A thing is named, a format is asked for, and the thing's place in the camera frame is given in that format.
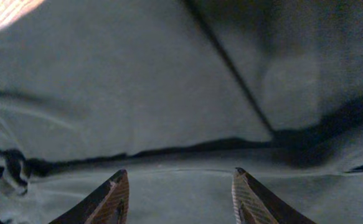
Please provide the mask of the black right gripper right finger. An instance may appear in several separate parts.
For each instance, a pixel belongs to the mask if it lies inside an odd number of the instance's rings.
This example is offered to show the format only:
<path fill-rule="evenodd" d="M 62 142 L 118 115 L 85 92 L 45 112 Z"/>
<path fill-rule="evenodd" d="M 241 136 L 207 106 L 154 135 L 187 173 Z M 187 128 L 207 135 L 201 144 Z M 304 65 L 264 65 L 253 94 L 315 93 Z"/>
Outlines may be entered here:
<path fill-rule="evenodd" d="M 232 200 L 237 224 L 315 224 L 241 167 L 233 173 Z"/>

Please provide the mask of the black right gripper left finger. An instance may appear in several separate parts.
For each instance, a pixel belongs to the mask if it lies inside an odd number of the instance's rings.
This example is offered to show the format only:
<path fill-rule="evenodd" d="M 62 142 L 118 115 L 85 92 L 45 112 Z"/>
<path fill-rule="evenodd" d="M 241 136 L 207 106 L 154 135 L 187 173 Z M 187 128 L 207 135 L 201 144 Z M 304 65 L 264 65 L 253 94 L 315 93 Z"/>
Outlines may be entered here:
<path fill-rule="evenodd" d="M 121 169 L 50 224 L 126 224 L 130 187 Z"/>

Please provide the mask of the black t-shirt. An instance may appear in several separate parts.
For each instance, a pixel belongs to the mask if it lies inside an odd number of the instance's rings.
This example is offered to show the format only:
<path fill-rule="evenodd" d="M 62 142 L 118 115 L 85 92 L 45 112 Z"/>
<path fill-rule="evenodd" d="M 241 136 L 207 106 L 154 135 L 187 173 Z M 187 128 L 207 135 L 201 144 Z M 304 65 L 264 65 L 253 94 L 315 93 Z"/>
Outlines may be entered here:
<path fill-rule="evenodd" d="M 363 223 L 363 1 L 0 1 L 0 223 L 121 169 L 128 223 L 234 223 L 237 167 Z"/>

